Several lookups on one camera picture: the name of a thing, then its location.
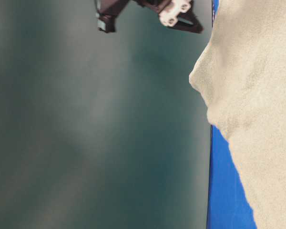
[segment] dark green surface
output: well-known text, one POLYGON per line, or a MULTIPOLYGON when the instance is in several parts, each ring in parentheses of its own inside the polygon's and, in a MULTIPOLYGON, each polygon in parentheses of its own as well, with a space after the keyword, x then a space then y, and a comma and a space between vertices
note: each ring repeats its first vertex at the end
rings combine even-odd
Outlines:
POLYGON ((0 229, 204 228, 196 8, 202 35, 133 2, 104 34, 92 0, 0 0, 0 229))

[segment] teal backdrop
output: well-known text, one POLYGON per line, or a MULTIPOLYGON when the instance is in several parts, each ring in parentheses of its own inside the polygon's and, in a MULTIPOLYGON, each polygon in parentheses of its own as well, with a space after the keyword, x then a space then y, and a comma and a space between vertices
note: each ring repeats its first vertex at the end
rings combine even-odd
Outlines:
POLYGON ((210 125, 188 75, 211 33, 131 2, 0 0, 0 229, 202 229, 210 125))

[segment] robotic arm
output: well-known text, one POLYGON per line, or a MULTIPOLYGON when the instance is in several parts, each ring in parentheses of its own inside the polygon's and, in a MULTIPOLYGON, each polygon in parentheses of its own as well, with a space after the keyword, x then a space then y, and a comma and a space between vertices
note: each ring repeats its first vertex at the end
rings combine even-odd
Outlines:
MULTIPOLYGON (((201 33, 202 25, 193 13, 193 0, 134 0, 142 7, 156 12, 160 22, 170 29, 201 33)), ((115 32, 115 20, 129 0, 94 0, 98 28, 115 32)))

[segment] blue surface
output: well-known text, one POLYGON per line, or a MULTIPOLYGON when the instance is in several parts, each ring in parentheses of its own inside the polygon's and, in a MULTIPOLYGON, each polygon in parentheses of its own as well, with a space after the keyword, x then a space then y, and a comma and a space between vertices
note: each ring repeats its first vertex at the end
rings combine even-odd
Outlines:
MULTIPOLYGON (((214 0, 215 11, 218 0, 214 0)), ((256 229, 228 143, 212 126, 207 229, 256 229)))

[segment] bolt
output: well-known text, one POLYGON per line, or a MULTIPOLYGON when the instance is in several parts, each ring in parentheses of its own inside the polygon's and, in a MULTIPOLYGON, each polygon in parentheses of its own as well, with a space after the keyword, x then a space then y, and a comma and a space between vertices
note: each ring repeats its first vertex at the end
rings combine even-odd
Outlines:
POLYGON ((182 10, 185 10, 186 7, 187 7, 187 5, 184 4, 184 5, 181 6, 181 9, 182 9, 182 10))
POLYGON ((172 24, 174 22, 174 20, 171 18, 170 20, 168 20, 169 24, 172 24))

